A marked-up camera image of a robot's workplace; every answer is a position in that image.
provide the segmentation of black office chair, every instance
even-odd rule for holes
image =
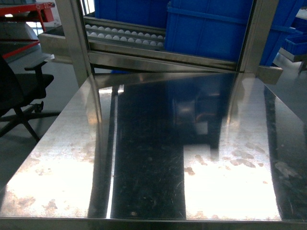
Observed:
[[[18,124],[23,124],[38,142],[39,137],[28,123],[28,120],[59,115],[59,112],[42,113],[43,102],[34,104],[24,111],[21,110],[22,107],[29,105],[34,99],[46,97],[46,87],[53,81],[54,77],[50,74],[42,73],[41,68],[46,64],[44,60],[45,58],[40,59],[36,64],[24,68],[26,71],[34,70],[35,74],[14,74],[0,55],[0,122],[9,122],[0,129],[0,137]],[[11,109],[14,109],[16,115],[2,117]]]

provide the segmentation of stainless steel table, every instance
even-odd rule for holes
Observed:
[[[103,74],[2,190],[0,229],[306,229],[307,129],[253,74]]]

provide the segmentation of chair leg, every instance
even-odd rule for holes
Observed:
[[[27,121],[27,119],[25,118],[21,108],[14,108],[15,113],[17,114],[17,116],[20,118],[21,123],[26,127],[26,129],[29,131],[29,133],[34,137],[34,139],[38,142],[39,141],[39,137],[37,136],[37,134],[35,133],[35,131],[32,129],[32,127],[30,126],[29,122]]]
[[[31,106],[29,108],[27,108],[26,110],[23,111],[23,114],[30,114],[35,110],[35,106]],[[4,117],[0,117],[0,122],[8,122],[8,121],[12,121],[14,119],[18,119],[17,115],[10,115],[10,116],[4,116]]]
[[[20,124],[20,121],[16,115],[14,115],[14,119],[10,120],[10,122],[0,129],[0,137],[3,137],[6,133],[10,132],[13,128]]]
[[[58,116],[60,112],[50,112],[50,113],[37,113],[37,114],[25,114],[27,120],[37,119],[37,118],[45,118],[51,116]]]

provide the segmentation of blue plastic crate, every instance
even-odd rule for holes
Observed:
[[[283,48],[293,55],[307,54],[307,35],[287,38]]]
[[[273,25],[263,50],[260,65],[270,66],[273,63],[279,49],[283,46],[286,37],[294,32],[294,28]]]
[[[303,3],[304,0],[279,0],[272,25],[291,26]]]
[[[296,17],[291,26],[294,28],[307,27],[307,20]]]
[[[248,20],[253,0],[171,0],[178,9]]]
[[[248,19],[252,0],[171,0],[172,7],[194,12]],[[280,0],[273,25],[291,26],[304,0]]]
[[[166,28],[169,0],[95,0],[95,17]]]
[[[165,49],[238,61],[247,20],[168,8]]]
[[[127,74],[130,73],[128,71],[123,71],[123,70],[112,70],[111,74]]]

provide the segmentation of metal frame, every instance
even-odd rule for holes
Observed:
[[[37,22],[39,21],[42,25],[43,31],[46,30],[43,22],[52,22],[53,15],[51,12],[51,8],[55,7],[52,2],[45,3],[34,3],[34,4],[26,4],[26,5],[2,5],[0,6],[0,16],[4,16],[6,14],[19,14],[21,12],[37,12],[37,17],[12,17],[5,18],[5,22]]]
[[[238,63],[211,58],[202,58],[203,63],[201,63],[200,59],[195,56],[171,52],[159,53],[146,49],[133,49],[134,53],[131,53],[131,49],[125,50],[124,47],[116,45],[105,47],[104,44],[88,41],[80,2],[78,0],[56,0],[65,38],[66,41],[69,41],[67,47],[79,85],[91,72],[93,73],[92,64],[114,69],[147,72],[238,71],[256,74],[278,2],[279,0],[254,0]],[[266,72],[271,70],[270,68],[265,69],[266,71],[261,71],[262,75],[266,75]],[[281,74],[282,70],[275,68],[273,72]]]
[[[301,62],[300,67],[298,68],[298,76],[300,77],[301,73],[303,71],[307,70],[307,55],[293,55],[287,50],[280,48],[279,53],[283,56],[285,56],[287,59],[289,59],[292,62]]]

